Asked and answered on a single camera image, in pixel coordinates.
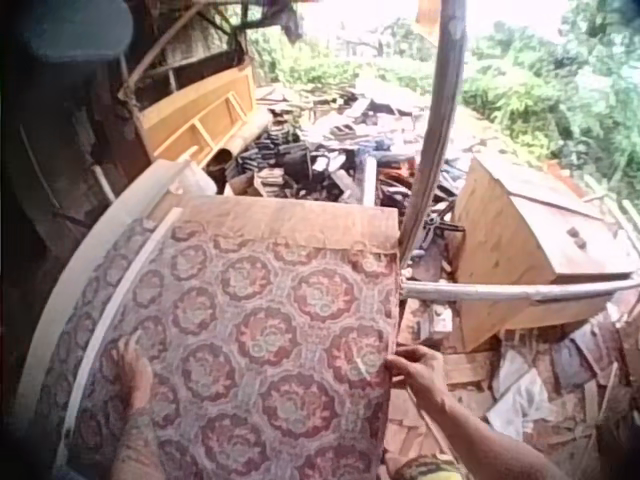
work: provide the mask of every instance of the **hand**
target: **hand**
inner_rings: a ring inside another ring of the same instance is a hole
[[[429,412],[449,398],[444,360],[438,352],[422,346],[400,347],[385,359],[393,376],[402,376],[416,397],[418,407]]]
[[[153,370],[151,364],[138,349],[138,330],[133,335],[125,336],[118,342],[114,357],[120,366],[120,374],[125,388],[129,390],[129,409],[145,407],[151,400]]]

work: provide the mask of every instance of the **tattooed arm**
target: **tattooed arm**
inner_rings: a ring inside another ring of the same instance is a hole
[[[120,340],[116,352],[123,380],[130,389],[130,401],[127,424],[111,469],[112,480],[165,478],[149,409],[153,371],[136,346],[139,335],[137,332]]]

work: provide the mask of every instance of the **sky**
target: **sky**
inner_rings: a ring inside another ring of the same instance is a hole
[[[415,19],[418,0],[323,0],[305,15],[304,29],[311,36],[331,35],[340,22],[354,34],[389,23],[397,17]],[[568,0],[467,0],[467,32],[473,39],[491,32],[496,21],[526,26],[556,41]]]

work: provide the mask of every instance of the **wooden furniture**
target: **wooden furniture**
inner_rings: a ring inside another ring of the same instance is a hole
[[[474,159],[453,221],[460,283],[558,285],[625,279],[633,271],[597,212],[557,179],[508,162]],[[609,296],[570,301],[460,301],[465,350],[502,329],[586,319]]]
[[[154,158],[177,160],[195,146],[192,159],[204,166],[255,109],[254,90],[247,62],[178,90],[140,112]]]

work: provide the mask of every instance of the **forearm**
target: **forearm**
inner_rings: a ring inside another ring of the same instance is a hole
[[[149,407],[146,405],[136,406],[135,402],[132,403],[116,459],[111,469],[111,479],[164,479]]]
[[[465,467],[478,480],[563,479],[542,454],[511,437],[493,431],[450,396],[428,410]]]

